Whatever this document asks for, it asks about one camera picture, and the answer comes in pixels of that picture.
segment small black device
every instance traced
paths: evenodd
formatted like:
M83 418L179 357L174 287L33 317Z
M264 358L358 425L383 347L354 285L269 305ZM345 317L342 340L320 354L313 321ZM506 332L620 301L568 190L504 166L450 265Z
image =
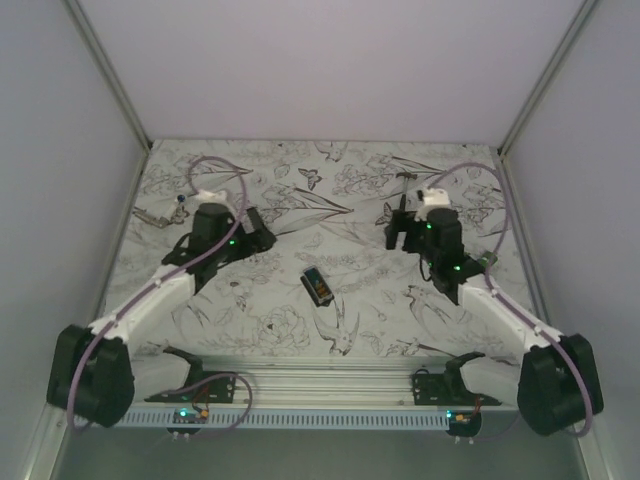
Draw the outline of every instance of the small black device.
M318 270L318 267L305 268L302 271L300 281L307 289L313 303L316 307L327 307L333 300L333 293L329 288L329 285L325 281L324 277Z

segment hammer head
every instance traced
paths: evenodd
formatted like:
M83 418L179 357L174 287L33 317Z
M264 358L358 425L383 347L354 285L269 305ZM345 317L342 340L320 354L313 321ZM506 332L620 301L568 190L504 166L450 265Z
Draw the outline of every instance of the hammer head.
M396 173L396 178L398 177L403 177L406 179L413 179L415 180L416 178L418 178L418 175L416 175L415 173L411 173L411 172L400 172L400 173Z

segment hammer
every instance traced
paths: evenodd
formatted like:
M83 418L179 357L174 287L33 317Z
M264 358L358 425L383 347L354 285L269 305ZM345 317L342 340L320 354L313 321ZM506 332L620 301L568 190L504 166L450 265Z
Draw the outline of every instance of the hammer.
M404 183L402 184L402 196L400 197L400 211L404 212L404 209L407 206L407 188L409 187L409 179L415 180L418 178L418 175L410 172L400 172L396 173L396 178L398 177L404 178Z

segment vent grille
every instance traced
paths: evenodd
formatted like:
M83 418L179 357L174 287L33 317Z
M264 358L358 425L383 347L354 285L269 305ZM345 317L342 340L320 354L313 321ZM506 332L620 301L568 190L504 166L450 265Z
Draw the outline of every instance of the vent grille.
M173 407L134 407L116 427L223 428L242 414L239 408L214 408L205 424L174 422ZM446 412L254 409L240 425L244 429L298 430L447 430Z

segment gray wall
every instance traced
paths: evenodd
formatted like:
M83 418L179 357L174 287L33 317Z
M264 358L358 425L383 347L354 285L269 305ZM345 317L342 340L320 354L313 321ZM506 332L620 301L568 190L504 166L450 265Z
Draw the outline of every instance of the gray wall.
M82 0L147 132L498 146L583 0Z
M597 431L640 478L640 2L604 0L509 159L552 320L593 344Z
M59 1L0 2L0 478L96 304L142 150Z

